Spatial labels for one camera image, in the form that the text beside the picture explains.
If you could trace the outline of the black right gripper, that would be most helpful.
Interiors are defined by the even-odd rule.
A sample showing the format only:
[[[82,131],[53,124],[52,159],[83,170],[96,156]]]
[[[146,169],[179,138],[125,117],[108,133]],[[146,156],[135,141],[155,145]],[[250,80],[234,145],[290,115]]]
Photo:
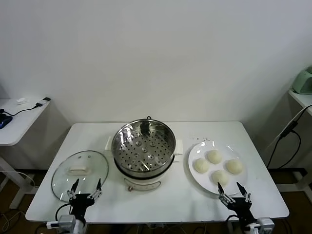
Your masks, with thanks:
[[[252,215],[250,208],[252,203],[251,201],[251,194],[246,191],[246,189],[239,183],[236,183],[239,191],[243,195],[243,197],[229,197],[225,194],[221,184],[218,182],[218,192],[219,192],[219,199],[223,205],[228,210],[234,211],[236,216],[239,219],[240,224],[251,224],[255,223],[256,219]]]

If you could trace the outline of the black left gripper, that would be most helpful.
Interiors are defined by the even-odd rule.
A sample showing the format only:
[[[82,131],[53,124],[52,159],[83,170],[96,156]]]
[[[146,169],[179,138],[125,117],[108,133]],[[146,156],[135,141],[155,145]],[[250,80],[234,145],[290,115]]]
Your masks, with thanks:
[[[96,190],[91,194],[77,194],[75,195],[77,186],[79,184],[79,178],[73,183],[71,189],[67,191],[69,197],[69,203],[72,207],[71,214],[76,219],[83,219],[88,207],[94,205],[94,198],[99,198],[102,194],[101,179],[98,180]]]

